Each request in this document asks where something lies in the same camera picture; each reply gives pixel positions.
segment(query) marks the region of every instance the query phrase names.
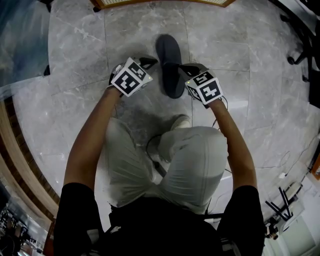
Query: marble floor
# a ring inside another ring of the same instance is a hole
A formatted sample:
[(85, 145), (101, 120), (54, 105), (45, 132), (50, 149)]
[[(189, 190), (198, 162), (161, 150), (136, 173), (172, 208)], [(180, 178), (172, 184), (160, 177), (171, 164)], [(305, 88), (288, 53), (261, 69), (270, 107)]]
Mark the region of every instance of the marble floor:
[[(136, 53), (156, 57), (157, 37), (170, 34), (184, 63), (202, 63), (218, 77), (252, 153), (267, 217), (264, 201), (277, 197), (278, 186), (302, 179), (319, 143), (320, 109), (308, 103), (303, 65), (286, 61), (288, 54), (298, 54), (299, 41), (279, 13), (267, 0), (236, 0), (227, 8), (156, 1), (98, 13), (88, 0), (55, 0), (48, 40), (51, 75), (20, 82), (23, 88), (13, 97), (24, 137), (48, 182), (60, 195), (69, 152), (110, 70)], [(143, 91), (122, 98), (114, 112), (139, 145), (165, 131), (178, 114), (192, 117), (193, 126), (212, 126), (212, 112), (186, 92), (175, 100), (163, 94), (159, 68), (152, 77)], [(99, 167), (95, 195), (107, 229), (104, 173)], [(231, 194), (232, 177), (226, 171), (209, 211), (223, 212)]]

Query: leg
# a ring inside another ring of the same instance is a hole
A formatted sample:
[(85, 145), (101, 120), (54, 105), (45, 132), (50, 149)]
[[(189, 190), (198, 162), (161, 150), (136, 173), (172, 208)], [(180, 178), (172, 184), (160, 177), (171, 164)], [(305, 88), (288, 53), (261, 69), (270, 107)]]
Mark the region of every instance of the leg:
[(227, 139), (211, 127), (166, 132), (159, 154), (171, 162), (159, 189), (168, 201), (203, 214), (224, 173)]
[(152, 185), (152, 172), (126, 124), (115, 118), (110, 119), (104, 150), (110, 204), (122, 207), (143, 196)]

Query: black and white marker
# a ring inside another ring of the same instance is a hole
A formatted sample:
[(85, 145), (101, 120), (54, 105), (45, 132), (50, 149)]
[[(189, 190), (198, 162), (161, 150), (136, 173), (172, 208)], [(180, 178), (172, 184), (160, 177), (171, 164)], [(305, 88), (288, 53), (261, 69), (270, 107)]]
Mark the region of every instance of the black and white marker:
[(143, 85), (153, 79), (132, 58), (128, 58), (124, 65), (116, 70), (111, 83), (125, 96), (130, 97)]
[(185, 83), (186, 88), (194, 99), (204, 105), (223, 96), (219, 80), (211, 70), (207, 70)]

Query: black shirt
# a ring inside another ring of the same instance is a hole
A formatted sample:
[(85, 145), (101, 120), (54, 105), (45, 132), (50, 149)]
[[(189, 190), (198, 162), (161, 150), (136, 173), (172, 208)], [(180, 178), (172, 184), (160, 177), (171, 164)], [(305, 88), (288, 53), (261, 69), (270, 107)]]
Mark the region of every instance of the black shirt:
[(54, 228), (54, 255), (186, 252), (260, 256), (264, 247), (263, 215), (253, 186), (233, 192), (217, 230), (201, 215), (160, 198), (141, 197), (109, 217), (111, 228), (104, 233), (94, 192), (79, 183), (65, 185)]

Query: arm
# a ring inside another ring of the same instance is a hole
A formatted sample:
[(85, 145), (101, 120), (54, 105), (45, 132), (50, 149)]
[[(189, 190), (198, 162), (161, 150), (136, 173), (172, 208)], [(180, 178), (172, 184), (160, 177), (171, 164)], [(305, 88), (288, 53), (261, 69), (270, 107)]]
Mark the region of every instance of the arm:
[(228, 144), (228, 162), (232, 172), (233, 191), (241, 186), (257, 188), (257, 177), (253, 159), (234, 120), (221, 100), (208, 104)]
[(75, 139), (67, 161), (63, 185), (80, 183), (94, 190), (105, 133), (120, 95), (116, 88), (107, 89), (103, 93)]

